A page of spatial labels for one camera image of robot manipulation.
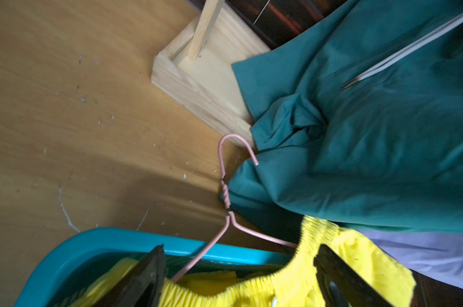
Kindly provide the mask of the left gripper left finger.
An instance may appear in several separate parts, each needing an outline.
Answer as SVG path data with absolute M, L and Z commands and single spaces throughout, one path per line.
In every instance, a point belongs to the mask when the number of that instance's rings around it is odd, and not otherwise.
M 95 306 L 157 307 L 167 273 L 163 245 L 146 254 Z

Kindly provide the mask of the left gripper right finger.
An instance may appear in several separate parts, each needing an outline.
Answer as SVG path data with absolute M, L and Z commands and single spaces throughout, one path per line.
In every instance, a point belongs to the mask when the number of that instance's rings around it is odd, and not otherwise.
M 313 264 L 326 306 L 391 305 L 328 245 L 320 245 Z

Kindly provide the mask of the pink wire hanger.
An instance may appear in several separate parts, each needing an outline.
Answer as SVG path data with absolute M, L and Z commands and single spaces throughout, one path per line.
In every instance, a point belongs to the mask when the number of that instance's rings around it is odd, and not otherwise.
M 219 158 L 219 166 L 221 169 L 221 188 L 222 188 L 222 194 L 224 198 L 224 205 L 225 209 L 227 211 L 226 217 L 225 217 L 225 225 L 223 228 L 213 237 L 213 239 L 204 247 L 200 250 L 200 252 L 192 259 L 190 260 L 179 272 L 176 273 L 171 279 L 173 283 L 176 283 L 179 281 L 182 277 L 184 277 L 218 242 L 219 240 L 224 236 L 224 234 L 228 231 L 230 225 L 234 226 L 237 230 L 240 230 L 244 232 L 245 234 L 252 235 L 253 237 L 257 237 L 258 239 L 262 239 L 265 241 L 268 241 L 270 243 L 275 243 L 279 244 L 282 246 L 286 246 L 289 248 L 296 248 L 297 245 L 285 240 L 281 240 L 275 237 L 271 237 L 269 235 L 261 234 L 257 231 L 251 230 L 250 228 L 247 228 L 245 226 L 242 226 L 241 224 L 238 223 L 236 220 L 235 213 L 231 209 L 231 201 L 230 201 L 230 192 L 228 189 L 228 185 L 225 182 L 226 179 L 226 168 L 224 165 L 224 159 L 223 159 L 223 154 L 222 154 L 222 148 L 224 145 L 224 142 L 227 139 L 230 138 L 236 138 L 239 141 L 241 141 L 246 149 L 249 152 L 250 158 L 252 159 L 253 163 L 255 166 L 259 165 L 259 162 L 256 158 L 256 154 L 254 153 L 252 146 L 250 143 L 241 135 L 239 134 L 226 134 L 221 138 L 219 141 L 218 147 L 217 147 L 217 154 Z

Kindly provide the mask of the lilac shorts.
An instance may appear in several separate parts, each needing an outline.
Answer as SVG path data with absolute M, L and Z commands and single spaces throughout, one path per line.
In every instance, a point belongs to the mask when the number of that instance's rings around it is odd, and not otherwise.
M 463 234 L 361 232 L 405 267 L 463 289 Z

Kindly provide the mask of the green shorts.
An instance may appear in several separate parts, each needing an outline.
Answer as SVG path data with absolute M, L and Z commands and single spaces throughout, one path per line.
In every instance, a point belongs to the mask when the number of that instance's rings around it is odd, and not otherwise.
M 463 1 L 348 1 L 235 63 L 258 150 L 231 207 L 295 240 L 303 216 L 356 230 L 463 234 L 463 24 L 355 78 L 463 13 Z

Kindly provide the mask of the turquoise plastic basket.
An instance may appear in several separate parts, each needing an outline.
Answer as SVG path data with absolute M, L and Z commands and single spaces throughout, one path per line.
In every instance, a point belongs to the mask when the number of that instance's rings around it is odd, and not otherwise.
M 167 275 L 172 277 L 205 243 L 115 228 L 86 231 L 60 244 L 39 263 L 15 305 L 68 306 L 119 260 L 139 259 L 157 246 L 164 247 Z M 216 244 L 191 272 L 225 270 L 244 277 L 255 272 L 277 271 L 291 258 L 291 253 Z

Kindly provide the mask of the wooden clothes rack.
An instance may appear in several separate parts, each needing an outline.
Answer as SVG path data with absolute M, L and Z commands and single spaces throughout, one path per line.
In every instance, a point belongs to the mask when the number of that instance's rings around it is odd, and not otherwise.
M 151 82 L 219 134 L 240 134 L 253 143 L 253 118 L 232 65 L 269 51 L 229 5 L 207 1 L 157 54 Z

